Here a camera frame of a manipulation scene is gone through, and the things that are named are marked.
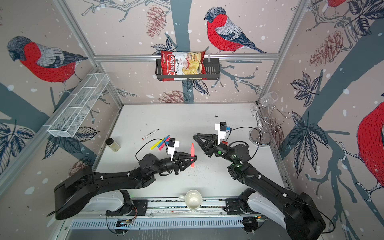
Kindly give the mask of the white marker pen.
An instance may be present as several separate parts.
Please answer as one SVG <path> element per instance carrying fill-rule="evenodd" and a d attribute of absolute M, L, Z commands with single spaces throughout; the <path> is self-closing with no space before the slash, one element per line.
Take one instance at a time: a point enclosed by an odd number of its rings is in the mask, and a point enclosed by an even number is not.
<path fill-rule="evenodd" d="M 142 140 L 145 140 L 147 139 L 148 137 L 152 136 L 153 134 L 155 134 L 156 132 L 158 132 L 160 129 L 155 129 L 153 131 L 151 131 L 150 133 L 148 133 L 147 135 L 145 135 L 144 137 L 142 137 Z"/>

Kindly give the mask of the red highlighter pen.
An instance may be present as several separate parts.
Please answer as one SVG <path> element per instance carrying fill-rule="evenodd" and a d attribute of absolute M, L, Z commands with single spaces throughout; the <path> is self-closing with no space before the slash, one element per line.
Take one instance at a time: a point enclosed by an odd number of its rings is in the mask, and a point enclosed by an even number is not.
<path fill-rule="evenodd" d="M 194 157 L 195 156 L 195 147 L 194 147 L 194 144 L 192 143 L 191 145 L 191 156 Z M 195 167 L 195 163 L 192 163 L 191 164 L 191 168 L 193 169 Z"/>

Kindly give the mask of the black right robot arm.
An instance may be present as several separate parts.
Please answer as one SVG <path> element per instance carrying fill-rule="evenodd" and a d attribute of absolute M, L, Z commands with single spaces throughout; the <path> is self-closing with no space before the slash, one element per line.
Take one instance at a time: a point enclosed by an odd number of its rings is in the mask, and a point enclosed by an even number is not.
<path fill-rule="evenodd" d="M 253 167 L 247 143 L 238 141 L 231 147 L 216 134 L 197 133 L 193 139 L 208 157 L 231 162 L 228 167 L 231 177 L 263 197 L 252 211 L 281 225 L 293 240 L 316 240 L 321 236 L 326 223 L 313 199 L 306 193 L 296 194 L 281 187 Z"/>

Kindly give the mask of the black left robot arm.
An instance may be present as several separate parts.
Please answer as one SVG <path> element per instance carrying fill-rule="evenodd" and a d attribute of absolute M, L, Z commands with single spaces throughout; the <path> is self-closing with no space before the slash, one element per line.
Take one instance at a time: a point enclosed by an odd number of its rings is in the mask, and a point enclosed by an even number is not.
<path fill-rule="evenodd" d="M 99 173 L 90 168 L 81 169 L 55 187 L 55 210 L 49 215 L 55 215 L 57 220 L 71 218 L 99 194 L 146 188 L 156 180 L 156 174 L 173 171 L 178 175 L 196 161 L 196 156 L 175 152 L 164 159 L 147 154 L 139 161 L 137 169 L 128 172 Z"/>

